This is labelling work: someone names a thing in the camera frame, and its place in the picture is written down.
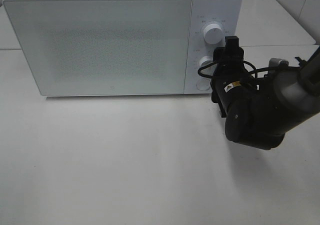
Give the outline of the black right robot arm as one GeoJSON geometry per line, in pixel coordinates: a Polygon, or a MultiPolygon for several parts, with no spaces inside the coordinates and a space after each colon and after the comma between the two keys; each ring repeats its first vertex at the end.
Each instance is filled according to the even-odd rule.
{"type": "Polygon", "coordinates": [[[272,58],[268,67],[248,71],[244,50],[236,36],[213,52],[216,63],[211,78],[211,100],[225,119],[229,141],[270,150],[286,132],[320,111],[320,53],[289,66],[272,58]]]}

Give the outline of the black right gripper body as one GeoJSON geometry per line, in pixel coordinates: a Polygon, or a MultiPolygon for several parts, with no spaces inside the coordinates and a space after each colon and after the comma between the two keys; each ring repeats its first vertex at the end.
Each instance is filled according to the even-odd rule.
{"type": "Polygon", "coordinates": [[[245,69],[244,50],[237,46],[229,48],[217,47],[213,52],[213,61],[216,62],[216,68],[212,74],[211,85],[215,85],[218,80],[227,80],[244,78],[248,71],[245,69]]]}

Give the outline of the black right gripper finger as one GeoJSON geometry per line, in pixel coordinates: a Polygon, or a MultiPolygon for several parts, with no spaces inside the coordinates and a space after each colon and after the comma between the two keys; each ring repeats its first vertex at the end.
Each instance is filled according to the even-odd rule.
{"type": "Polygon", "coordinates": [[[225,37],[225,50],[227,53],[236,53],[239,48],[239,38],[237,36],[225,37]]]}

